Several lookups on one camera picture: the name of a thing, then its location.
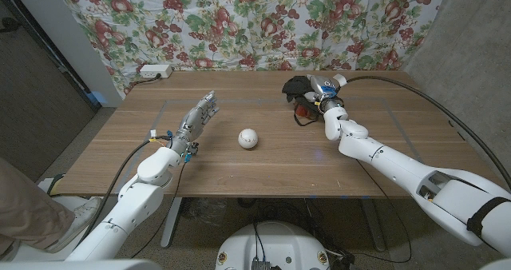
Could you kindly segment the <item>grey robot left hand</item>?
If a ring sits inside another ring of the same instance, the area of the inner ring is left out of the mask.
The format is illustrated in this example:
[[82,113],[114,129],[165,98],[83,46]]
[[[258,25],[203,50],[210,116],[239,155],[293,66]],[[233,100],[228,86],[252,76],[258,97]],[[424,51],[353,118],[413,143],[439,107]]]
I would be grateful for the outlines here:
[[202,97],[183,117],[167,148],[181,155],[202,134],[206,124],[219,112],[214,90]]

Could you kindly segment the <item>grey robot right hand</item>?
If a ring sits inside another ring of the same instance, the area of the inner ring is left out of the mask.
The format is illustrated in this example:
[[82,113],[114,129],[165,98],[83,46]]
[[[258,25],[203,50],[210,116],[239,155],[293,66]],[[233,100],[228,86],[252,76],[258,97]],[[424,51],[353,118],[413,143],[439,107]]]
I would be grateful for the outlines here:
[[306,92],[303,96],[317,106],[320,113],[324,113],[326,103],[337,97],[341,87],[347,84],[347,79],[342,74],[336,74],[332,78],[307,74],[312,91]]

